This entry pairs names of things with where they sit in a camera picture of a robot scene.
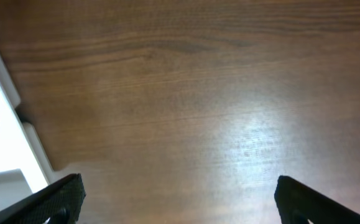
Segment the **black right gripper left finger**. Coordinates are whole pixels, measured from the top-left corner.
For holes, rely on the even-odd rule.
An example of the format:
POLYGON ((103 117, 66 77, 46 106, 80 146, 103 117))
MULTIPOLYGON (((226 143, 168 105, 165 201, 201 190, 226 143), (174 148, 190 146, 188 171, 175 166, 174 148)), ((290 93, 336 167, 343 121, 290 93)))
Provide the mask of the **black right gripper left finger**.
POLYGON ((0 211, 0 224, 78 221, 86 197, 80 174, 70 174, 0 211))

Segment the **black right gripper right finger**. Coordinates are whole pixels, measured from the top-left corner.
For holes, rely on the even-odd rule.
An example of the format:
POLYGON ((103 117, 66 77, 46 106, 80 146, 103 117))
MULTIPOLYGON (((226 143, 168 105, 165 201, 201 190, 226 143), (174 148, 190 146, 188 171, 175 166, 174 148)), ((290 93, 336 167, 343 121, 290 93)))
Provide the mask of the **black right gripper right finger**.
POLYGON ((289 176, 279 176, 274 198, 283 224, 360 224, 360 214, 289 176))

